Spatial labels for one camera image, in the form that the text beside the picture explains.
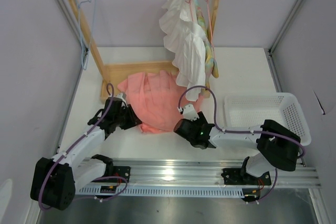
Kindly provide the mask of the pink pleated skirt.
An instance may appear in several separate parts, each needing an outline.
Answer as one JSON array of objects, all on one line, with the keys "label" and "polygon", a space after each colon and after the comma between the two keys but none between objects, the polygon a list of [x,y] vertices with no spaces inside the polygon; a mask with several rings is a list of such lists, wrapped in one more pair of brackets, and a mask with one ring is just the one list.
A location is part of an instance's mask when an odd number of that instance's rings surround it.
[{"label": "pink pleated skirt", "polygon": [[195,101],[183,97],[179,103],[186,87],[178,86],[176,78],[176,73],[165,70],[158,73],[138,72],[118,84],[119,91],[127,95],[128,104],[142,121],[140,129],[143,133],[172,132],[177,122],[183,118],[178,111],[179,106],[191,103],[200,111],[203,102],[201,94],[198,94]]}]

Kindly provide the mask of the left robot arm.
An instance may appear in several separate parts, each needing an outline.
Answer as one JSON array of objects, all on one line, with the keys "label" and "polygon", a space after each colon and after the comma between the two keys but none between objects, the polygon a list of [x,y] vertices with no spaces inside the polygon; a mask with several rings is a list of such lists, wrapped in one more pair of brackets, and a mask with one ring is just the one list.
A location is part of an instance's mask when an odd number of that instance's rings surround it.
[{"label": "left robot arm", "polygon": [[42,157],[36,163],[31,199],[37,201],[42,210],[65,210],[75,194],[90,182],[127,183],[128,175],[118,172],[111,158],[101,154],[90,156],[90,153],[116,128],[128,130],[141,123],[132,106],[127,104],[125,93],[109,97],[104,108],[88,121],[82,136],[67,150],[51,158]]}]

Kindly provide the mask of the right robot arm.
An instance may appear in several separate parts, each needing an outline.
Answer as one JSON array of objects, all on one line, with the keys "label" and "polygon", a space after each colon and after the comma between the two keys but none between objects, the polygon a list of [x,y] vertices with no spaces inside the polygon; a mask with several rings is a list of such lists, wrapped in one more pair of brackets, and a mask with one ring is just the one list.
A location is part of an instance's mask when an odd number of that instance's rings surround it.
[{"label": "right robot arm", "polygon": [[248,128],[220,129],[199,112],[194,119],[179,120],[174,133],[202,150],[229,146],[257,150],[256,155],[244,159],[241,168],[223,169],[226,185],[270,185],[270,171],[293,172],[304,154],[300,137],[274,120]]}]

